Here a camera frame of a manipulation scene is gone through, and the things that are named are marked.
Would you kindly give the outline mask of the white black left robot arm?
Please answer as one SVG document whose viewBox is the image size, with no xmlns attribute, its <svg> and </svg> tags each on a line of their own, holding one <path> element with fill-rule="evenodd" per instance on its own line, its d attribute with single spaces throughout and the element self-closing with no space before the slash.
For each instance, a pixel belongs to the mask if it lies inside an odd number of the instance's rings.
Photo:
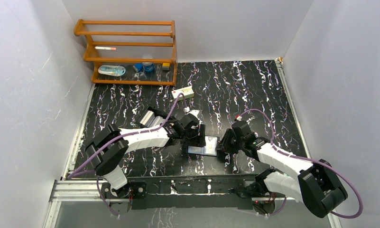
<svg viewBox="0 0 380 228">
<path fill-rule="evenodd" d="M 157 116 L 151 126 L 141 129 L 119 129 L 110 124 L 92 140 L 84 143 L 95 174 L 105 178 L 119 198 L 130 193 L 130 184 L 119 166 L 125 153 L 181 144 L 184 148 L 203 148 L 206 145 L 205 125 L 192 113 L 181 119 Z"/>
</svg>

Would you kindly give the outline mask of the black card holder box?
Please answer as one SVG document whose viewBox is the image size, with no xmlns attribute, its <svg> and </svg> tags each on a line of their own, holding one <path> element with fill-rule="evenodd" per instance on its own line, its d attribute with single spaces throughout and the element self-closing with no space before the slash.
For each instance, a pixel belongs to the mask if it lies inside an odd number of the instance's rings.
<svg viewBox="0 0 380 228">
<path fill-rule="evenodd" d="M 164 123 L 168 116 L 168 112 L 161 111 L 154 106 L 149 106 L 144 113 L 136 120 L 137 126 L 141 128 L 152 128 L 152 127 L 165 127 L 168 124 L 174 124 L 177 119 L 170 115 L 168 121 Z"/>
</svg>

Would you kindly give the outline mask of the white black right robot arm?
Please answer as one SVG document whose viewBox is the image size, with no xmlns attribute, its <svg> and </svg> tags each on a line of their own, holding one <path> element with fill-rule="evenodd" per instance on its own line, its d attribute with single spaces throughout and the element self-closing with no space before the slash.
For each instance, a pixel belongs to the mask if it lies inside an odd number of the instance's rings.
<svg viewBox="0 0 380 228">
<path fill-rule="evenodd" d="M 216 147 L 217 152 L 248 157 L 272 166 L 256 177 L 256 192 L 267 197 L 272 192 L 290 196 L 319 218 L 325 217 L 348 198 L 338 176 L 325 160 L 319 163 L 296 159 L 290 152 L 258 137 L 246 121 L 236 121 L 227 129 Z"/>
</svg>

